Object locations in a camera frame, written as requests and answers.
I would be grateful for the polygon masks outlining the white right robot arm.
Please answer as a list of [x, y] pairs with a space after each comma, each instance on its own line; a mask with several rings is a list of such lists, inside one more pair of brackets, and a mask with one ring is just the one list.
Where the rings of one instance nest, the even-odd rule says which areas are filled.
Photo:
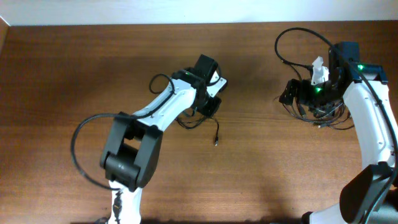
[[348, 109], [361, 150], [362, 170], [339, 202], [307, 212], [302, 223], [397, 223], [397, 123], [389, 104], [382, 66], [337, 57], [323, 66], [318, 57], [309, 80], [288, 81], [279, 101], [284, 108], [305, 105], [312, 124], [335, 128], [336, 110]]

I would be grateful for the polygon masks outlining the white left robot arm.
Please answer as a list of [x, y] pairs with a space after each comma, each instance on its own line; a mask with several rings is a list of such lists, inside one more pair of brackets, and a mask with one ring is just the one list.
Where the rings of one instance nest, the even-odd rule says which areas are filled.
[[114, 118], [99, 162], [112, 191], [108, 223], [141, 222], [142, 190], [156, 170], [164, 131], [187, 109], [211, 118], [227, 83], [217, 70], [204, 77], [179, 70], [145, 108]]

